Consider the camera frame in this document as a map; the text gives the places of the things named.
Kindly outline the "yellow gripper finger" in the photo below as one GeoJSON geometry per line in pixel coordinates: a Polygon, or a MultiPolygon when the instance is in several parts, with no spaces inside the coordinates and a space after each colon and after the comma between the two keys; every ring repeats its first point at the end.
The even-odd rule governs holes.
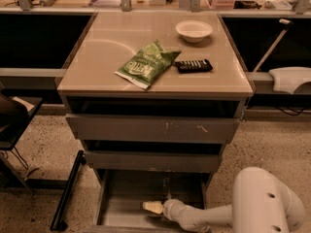
{"type": "Polygon", "coordinates": [[[158,215],[163,213],[163,205],[160,201],[144,202],[143,209],[158,215]]]}

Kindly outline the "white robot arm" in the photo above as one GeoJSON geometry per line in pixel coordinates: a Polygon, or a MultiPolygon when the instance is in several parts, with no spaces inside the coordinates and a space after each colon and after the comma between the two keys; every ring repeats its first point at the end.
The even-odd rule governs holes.
{"type": "Polygon", "coordinates": [[[178,199],[147,201],[143,209],[163,215],[186,231],[208,233],[212,226],[230,227],[233,233],[292,233],[306,219],[297,194],[271,173],[248,167],[236,176],[231,203],[197,209],[178,199]]]}

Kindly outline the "white robot base shell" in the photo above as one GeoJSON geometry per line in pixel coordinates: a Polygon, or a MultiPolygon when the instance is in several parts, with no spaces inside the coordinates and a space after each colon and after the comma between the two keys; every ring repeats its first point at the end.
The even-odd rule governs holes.
{"type": "Polygon", "coordinates": [[[283,67],[271,69],[269,75],[273,78],[273,90],[277,92],[294,92],[303,84],[311,82],[311,68],[283,67]]]}

